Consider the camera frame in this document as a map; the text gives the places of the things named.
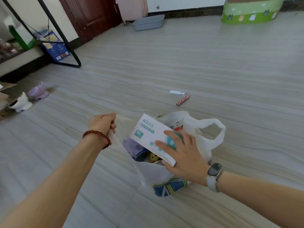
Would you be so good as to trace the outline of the person's right hand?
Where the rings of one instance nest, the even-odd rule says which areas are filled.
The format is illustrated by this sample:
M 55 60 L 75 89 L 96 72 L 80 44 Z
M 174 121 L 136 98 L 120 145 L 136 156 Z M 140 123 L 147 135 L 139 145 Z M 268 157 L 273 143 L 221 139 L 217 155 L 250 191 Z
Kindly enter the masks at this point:
M 158 140 L 155 144 L 176 161 L 174 167 L 177 169 L 177 174 L 175 175 L 207 187 L 206 176 L 209 165 L 199 153 L 195 137 L 184 130 L 180 130 L 179 133 L 183 137 L 184 144 L 178 146 L 176 150 L 164 149 L 164 143 Z

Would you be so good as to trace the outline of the person's left hand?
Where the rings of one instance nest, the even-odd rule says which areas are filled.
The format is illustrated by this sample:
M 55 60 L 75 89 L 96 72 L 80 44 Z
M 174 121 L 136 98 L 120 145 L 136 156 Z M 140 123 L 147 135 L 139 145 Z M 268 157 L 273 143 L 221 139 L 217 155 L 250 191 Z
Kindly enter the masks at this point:
M 104 131 L 104 117 L 108 114 L 95 115 L 89 119 L 88 130 L 100 131 L 105 135 Z

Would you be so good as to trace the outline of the white teal box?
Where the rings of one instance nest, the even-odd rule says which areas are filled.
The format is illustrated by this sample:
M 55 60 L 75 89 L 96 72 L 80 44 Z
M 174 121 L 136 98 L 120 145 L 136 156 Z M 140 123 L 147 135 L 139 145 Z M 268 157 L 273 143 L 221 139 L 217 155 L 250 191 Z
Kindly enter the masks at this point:
M 158 140 L 165 143 L 173 150 L 176 150 L 175 142 L 172 140 L 172 138 L 164 134 L 165 130 L 172 131 L 171 128 L 163 123 L 148 116 L 147 114 L 143 114 L 130 133 L 129 137 L 152 153 L 156 154 L 161 159 L 168 162 L 169 165 L 175 166 L 176 161 L 155 144 L 155 141 Z

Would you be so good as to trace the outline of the white plastic bag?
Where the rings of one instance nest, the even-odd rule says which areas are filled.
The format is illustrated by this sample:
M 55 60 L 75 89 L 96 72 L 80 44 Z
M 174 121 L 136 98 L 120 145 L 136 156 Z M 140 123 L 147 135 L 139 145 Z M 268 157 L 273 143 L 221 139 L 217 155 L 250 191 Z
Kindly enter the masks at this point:
M 198 120 L 191 117 L 187 111 L 177 111 L 152 118 L 176 132 L 184 130 L 188 134 L 193 135 L 201 156 L 207 161 L 210 161 L 212 157 L 211 151 L 223 142 L 225 136 L 226 127 L 218 119 Z M 128 153 L 123 147 L 123 141 L 126 137 L 129 137 L 139 120 L 132 120 L 120 115 L 117 115 L 116 119 L 122 122 L 127 127 L 127 130 L 123 131 L 120 135 L 117 129 L 116 134 L 113 134 L 112 137 L 112 145 L 119 147 L 124 153 Z M 151 163 L 149 161 L 150 153 L 151 151 L 143 162 L 137 162 L 132 159 L 132 164 L 144 187 L 153 189 L 154 184 L 163 184 L 174 177 L 179 177 L 165 168 L 161 163 L 161 158 L 159 161 Z

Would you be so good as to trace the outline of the person's right forearm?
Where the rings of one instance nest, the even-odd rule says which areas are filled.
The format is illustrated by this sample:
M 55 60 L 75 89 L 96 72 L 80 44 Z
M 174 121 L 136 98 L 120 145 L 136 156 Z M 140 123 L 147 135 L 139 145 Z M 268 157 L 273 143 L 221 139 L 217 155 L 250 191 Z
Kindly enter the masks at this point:
M 304 191 L 226 171 L 217 187 L 281 228 L 304 228 Z

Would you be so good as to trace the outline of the person's left forearm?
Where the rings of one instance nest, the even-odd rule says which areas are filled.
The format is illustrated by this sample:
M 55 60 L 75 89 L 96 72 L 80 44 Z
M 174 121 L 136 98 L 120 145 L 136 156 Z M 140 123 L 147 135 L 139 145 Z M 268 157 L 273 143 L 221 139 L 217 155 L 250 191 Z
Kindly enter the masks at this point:
M 62 164 L 11 211 L 0 228 L 62 228 L 106 145 L 106 139 L 100 135 L 86 135 Z

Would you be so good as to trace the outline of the blue striped cloth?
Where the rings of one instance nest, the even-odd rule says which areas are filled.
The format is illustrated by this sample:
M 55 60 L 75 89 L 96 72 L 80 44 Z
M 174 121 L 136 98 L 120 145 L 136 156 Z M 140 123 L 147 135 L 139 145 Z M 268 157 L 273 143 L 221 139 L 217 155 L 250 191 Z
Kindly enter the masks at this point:
M 154 184 L 153 190 L 158 197 L 166 197 L 188 185 L 188 181 L 179 177 L 174 177 L 163 184 Z

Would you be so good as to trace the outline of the pink patterned tube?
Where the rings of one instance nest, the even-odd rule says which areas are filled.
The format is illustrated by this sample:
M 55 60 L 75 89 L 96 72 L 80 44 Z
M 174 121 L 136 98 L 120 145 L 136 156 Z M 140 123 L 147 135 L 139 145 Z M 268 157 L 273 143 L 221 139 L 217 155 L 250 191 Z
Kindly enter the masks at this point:
M 188 99 L 190 98 L 189 95 L 186 95 L 185 97 L 183 97 L 180 101 L 178 101 L 176 103 L 176 106 L 180 107 L 182 104 L 184 104 Z

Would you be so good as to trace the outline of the white smartwatch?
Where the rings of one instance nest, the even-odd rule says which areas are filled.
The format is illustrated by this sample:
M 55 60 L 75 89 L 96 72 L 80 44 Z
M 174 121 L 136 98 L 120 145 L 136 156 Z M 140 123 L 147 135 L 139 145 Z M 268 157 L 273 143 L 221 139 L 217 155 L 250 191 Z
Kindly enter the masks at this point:
M 206 176 L 207 187 L 211 191 L 216 193 L 219 193 L 217 187 L 217 180 L 221 176 L 221 172 L 222 172 L 222 165 L 219 163 L 212 164 L 207 171 L 207 176 Z

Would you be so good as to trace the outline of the blue printed bag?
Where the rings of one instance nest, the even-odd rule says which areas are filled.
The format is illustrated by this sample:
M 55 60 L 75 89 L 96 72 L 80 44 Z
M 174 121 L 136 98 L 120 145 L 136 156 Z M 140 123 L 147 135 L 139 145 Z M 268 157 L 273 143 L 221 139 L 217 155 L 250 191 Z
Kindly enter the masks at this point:
M 59 37 L 54 33 L 54 31 L 48 31 L 47 29 L 45 29 L 40 31 L 39 33 L 36 33 L 35 36 L 38 40 L 46 41 L 43 42 L 42 45 L 55 62 L 60 62 L 64 58 L 70 56 L 70 51 L 67 49 L 65 44 L 53 43 L 60 41 Z

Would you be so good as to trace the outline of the black metal rack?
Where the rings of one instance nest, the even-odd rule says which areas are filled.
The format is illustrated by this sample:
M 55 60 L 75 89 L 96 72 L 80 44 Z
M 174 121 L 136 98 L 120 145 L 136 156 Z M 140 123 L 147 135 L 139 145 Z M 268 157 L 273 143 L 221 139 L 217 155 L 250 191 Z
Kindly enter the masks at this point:
M 9 9 L 9 11 L 14 15 L 14 17 L 22 24 L 22 26 L 25 28 L 25 30 L 31 35 L 31 37 L 33 39 L 35 39 L 38 43 L 42 44 L 42 43 L 50 43 L 50 44 L 60 44 L 60 45 L 65 45 L 67 50 L 71 53 L 71 55 L 74 57 L 75 61 L 77 62 L 77 64 L 70 64 L 70 63 L 63 63 L 63 62 L 59 62 L 57 60 L 54 61 L 55 64 L 57 65 L 62 65 L 62 66 L 67 66 L 67 67 L 73 67 L 73 68 L 80 68 L 82 66 L 81 61 L 79 59 L 79 57 L 77 56 L 77 54 L 75 53 L 74 49 L 70 46 L 70 42 L 67 40 L 67 38 L 65 37 L 64 33 L 62 32 L 62 30 L 60 29 L 59 25 L 57 24 L 56 20 L 54 19 L 54 17 L 52 16 L 51 12 L 49 11 L 49 9 L 47 8 L 46 4 L 44 3 L 43 0 L 37 0 L 38 3 L 40 4 L 40 6 L 42 7 L 43 11 L 45 12 L 45 14 L 48 17 L 48 20 L 51 21 L 51 23 L 53 24 L 53 26 L 55 27 L 55 29 L 57 30 L 59 36 L 61 37 L 62 40 L 57 40 L 57 41 L 51 41 L 49 38 L 46 38 L 44 35 L 41 34 L 41 36 L 43 38 L 45 38 L 46 40 L 41 40 L 39 38 L 37 38 L 35 36 L 35 34 L 32 33 L 32 31 L 28 28 L 29 24 L 25 23 L 21 17 L 17 14 L 17 12 L 14 10 L 14 8 L 11 6 L 11 4 L 7 1 L 7 0 L 1 0 L 5 6 Z

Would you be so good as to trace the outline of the grey plastic tray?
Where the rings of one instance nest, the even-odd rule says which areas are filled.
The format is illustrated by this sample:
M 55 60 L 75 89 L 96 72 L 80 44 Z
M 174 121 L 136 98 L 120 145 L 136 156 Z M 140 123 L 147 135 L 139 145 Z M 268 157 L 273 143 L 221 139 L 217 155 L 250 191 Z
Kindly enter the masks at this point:
M 165 23 L 165 15 L 154 15 L 135 20 L 132 25 L 135 31 L 145 31 L 161 28 Z

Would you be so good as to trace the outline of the brown cardboard box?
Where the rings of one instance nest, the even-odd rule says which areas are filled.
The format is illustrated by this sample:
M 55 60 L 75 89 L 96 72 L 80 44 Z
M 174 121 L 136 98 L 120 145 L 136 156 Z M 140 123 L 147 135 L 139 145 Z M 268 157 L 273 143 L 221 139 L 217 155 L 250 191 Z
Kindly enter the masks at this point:
M 6 119 L 13 110 L 9 105 L 13 102 L 10 95 L 4 93 L 4 90 L 15 87 L 17 84 L 6 83 L 0 81 L 0 122 Z

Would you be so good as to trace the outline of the green white bag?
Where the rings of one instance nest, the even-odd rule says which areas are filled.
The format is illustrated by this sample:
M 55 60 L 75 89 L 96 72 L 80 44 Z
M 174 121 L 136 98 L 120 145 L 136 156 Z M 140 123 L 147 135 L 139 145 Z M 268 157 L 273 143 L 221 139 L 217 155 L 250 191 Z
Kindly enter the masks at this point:
M 30 50 L 36 45 L 35 38 L 32 37 L 22 24 L 16 26 L 11 16 L 7 16 L 3 22 L 23 50 Z

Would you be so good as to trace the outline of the green cardboard cat scratcher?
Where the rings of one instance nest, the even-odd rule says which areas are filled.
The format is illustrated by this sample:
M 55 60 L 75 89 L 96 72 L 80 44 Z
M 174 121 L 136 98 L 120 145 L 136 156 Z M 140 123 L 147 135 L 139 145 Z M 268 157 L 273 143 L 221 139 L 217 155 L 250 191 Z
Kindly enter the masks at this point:
M 278 15 L 284 0 L 226 0 L 221 22 L 251 24 L 272 21 Z

